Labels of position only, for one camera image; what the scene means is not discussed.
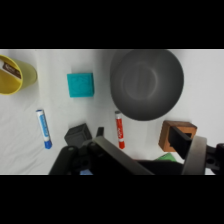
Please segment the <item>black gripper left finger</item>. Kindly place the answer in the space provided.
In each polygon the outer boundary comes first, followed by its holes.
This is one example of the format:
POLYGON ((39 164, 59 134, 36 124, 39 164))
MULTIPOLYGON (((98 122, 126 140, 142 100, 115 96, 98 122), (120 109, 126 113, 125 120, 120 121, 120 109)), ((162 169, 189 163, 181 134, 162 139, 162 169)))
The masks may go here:
POLYGON ((103 136, 99 127, 94 139, 81 147, 66 146, 61 149, 49 174, 80 175, 152 175, 152 172, 123 153, 103 136))

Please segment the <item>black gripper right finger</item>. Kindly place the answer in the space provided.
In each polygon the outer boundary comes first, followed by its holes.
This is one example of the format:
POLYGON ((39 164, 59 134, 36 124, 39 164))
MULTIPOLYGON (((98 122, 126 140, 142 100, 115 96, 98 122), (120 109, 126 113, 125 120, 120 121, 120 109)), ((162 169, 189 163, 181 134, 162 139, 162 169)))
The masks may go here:
POLYGON ((184 160, 183 175, 203 175, 206 168, 224 175, 224 143, 208 146, 206 138, 190 138, 177 127, 170 128, 169 143, 184 160))

